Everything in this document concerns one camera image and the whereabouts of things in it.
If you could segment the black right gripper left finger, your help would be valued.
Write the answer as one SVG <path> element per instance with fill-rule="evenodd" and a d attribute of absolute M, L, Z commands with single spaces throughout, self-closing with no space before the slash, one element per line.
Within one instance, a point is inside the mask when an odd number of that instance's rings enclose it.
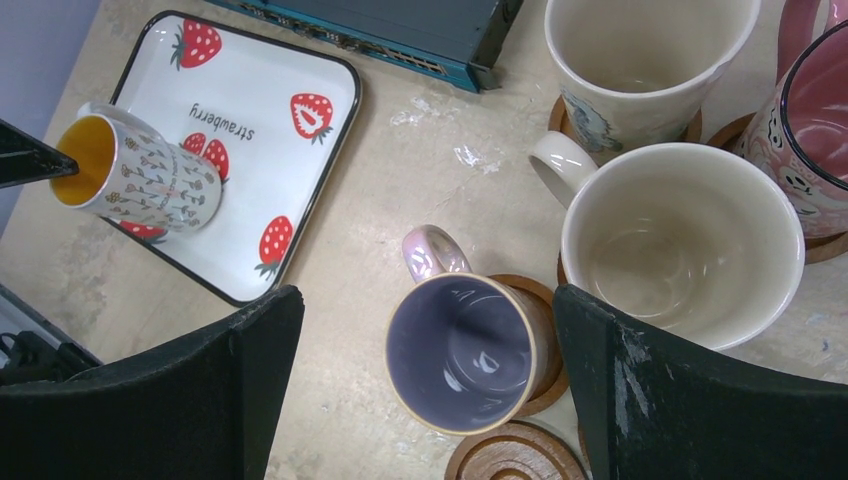
<path fill-rule="evenodd" d="M 1 390 L 5 479 L 261 479 L 304 319 L 287 285 L 62 382 Z"/>

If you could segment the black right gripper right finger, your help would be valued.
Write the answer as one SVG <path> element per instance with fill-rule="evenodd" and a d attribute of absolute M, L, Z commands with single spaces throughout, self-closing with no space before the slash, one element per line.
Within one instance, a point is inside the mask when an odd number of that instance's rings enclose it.
<path fill-rule="evenodd" d="M 746 363 L 573 285 L 556 331 L 597 479 L 843 479 L 847 388 Z"/>

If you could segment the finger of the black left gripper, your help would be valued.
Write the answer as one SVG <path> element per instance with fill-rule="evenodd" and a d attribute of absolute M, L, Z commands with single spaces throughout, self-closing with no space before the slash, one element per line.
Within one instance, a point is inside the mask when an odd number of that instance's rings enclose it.
<path fill-rule="evenodd" d="M 1 121 L 1 188 L 78 173 L 72 158 Z"/>

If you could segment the orange interior mug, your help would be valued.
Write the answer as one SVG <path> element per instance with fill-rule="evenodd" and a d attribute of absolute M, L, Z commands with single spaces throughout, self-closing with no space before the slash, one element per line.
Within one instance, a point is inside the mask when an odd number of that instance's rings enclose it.
<path fill-rule="evenodd" d="M 214 217 L 222 200 L 221 176 L 211 162 L 110 104 L 82 105 L 56 149 L 79 167 L 50 181 L 57 200 L 71 209 L 191 232 Z"/>

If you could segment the wooden coaster front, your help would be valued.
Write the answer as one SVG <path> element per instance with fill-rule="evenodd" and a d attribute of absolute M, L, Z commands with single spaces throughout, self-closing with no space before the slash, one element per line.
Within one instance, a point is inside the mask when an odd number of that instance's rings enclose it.
<path fill-rule="evenodd" d="M 585 479 L 572 449 L 548 430 L 510 421 L 462 440 L 451 455 L 446 479 Z"/>

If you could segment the purple interior mug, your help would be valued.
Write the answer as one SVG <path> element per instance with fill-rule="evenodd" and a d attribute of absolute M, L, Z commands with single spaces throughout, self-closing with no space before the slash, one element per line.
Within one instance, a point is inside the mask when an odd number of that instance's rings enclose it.
<path fill-rule="evenodd" d="M 400 403 L 444 434 L 506 423 L 545 375 L 546 317 L 529 296 L 474 273 L 435 225 L 411 230 L 402 255 L 415 285 L 394 309 L 385 343 Z"/>

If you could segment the pink mug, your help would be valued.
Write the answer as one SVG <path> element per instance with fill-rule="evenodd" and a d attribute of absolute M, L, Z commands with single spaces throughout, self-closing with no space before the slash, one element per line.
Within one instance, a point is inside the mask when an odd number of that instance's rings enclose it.
<path fill-rule="evenodd" d="M 788 196 L 808 239 L 847 230 L 847 4 L 788 1 L 779 23 L 776 87 L 733 149 Z"/>

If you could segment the cream floral mug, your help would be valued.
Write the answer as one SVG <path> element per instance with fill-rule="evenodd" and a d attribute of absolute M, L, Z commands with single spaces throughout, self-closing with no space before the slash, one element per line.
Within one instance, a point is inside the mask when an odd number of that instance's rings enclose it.
<path fill-rule="evenodd" d="M 677 140 L 760 8 L 739 0 L 548 2 L 546 42 L 577 143 L 603 164 Z"/>

